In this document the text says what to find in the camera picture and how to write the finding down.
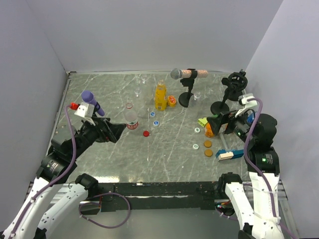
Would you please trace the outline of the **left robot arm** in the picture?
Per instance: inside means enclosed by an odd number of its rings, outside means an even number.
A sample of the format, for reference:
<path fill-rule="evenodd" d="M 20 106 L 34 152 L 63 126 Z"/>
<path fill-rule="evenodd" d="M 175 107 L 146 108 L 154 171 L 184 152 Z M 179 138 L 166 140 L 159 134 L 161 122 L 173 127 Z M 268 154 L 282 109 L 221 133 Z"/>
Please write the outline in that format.
<path fill-rule="evenodd" d="M 46 239 L 72 207 L 84 199 L 98 196 L 98 180 L 88 174 L 76 178 L 75 184 L 53 207 L 51 200 L 77 167 L 76 159 L 95 142 L 116 143 L 124 123 L 110 123 L 109 118 L 93 117 L 80 130 L 68 125 L 66 136 L 56 134 L 48 155 L 41 162 L 33 186 L 11 224 L 1 233 L 2 239 Z"/>

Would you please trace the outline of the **clear bottle red cap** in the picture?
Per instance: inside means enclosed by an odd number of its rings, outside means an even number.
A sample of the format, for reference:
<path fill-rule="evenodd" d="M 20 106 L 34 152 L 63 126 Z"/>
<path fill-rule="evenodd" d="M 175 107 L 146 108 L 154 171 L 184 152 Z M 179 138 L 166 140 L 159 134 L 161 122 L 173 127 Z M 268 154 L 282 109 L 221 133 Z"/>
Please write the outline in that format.
<path fill-rule="evenodd" d="M 136 113 L 132 103 L 125 104 L 124 117 L 128 129 L 136 129 L 139 126 L 138 114 Z"/>

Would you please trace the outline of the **yellow juice bottle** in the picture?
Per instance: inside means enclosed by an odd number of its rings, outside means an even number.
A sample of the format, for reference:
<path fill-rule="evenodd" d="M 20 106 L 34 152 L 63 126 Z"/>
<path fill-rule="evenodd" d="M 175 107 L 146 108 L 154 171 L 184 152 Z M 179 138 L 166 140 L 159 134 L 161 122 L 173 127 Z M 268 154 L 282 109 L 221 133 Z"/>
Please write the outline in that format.
<path fill-rule="evenodd" d="M 159 80 L 155 91 L 155 108 L 164 111 L 167 106 L 166 85 L 164 80 Z"/>

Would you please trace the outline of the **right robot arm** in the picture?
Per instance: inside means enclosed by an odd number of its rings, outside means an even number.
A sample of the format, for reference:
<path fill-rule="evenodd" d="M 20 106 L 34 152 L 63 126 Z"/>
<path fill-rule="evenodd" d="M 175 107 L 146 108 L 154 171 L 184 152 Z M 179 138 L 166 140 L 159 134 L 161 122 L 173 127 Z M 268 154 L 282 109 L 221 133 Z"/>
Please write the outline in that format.
<path fill-rule="evenodd" d="M 220 113 L 207 120 L 213 133 L 218 133 L 225 124 L 225 134 L 235 133 L 242 141 L 249 139 L 244 147 L 244 158 L 251 180 L 253 203 L 245 194 L 240 176 L 224 173 L 219 177 L 216 191 L 222 198 L 228 198 L 231 205 L 219 211 L 222 216 L 236 215 L 240 239 L 282 239 L 284 234 L 278 206 L 280 165 L 272 146 L 277 120 L 268 114 L 260 114 L 253 125 L 248 113 L 238 117 L 235 114 L 235 111 Z"/>

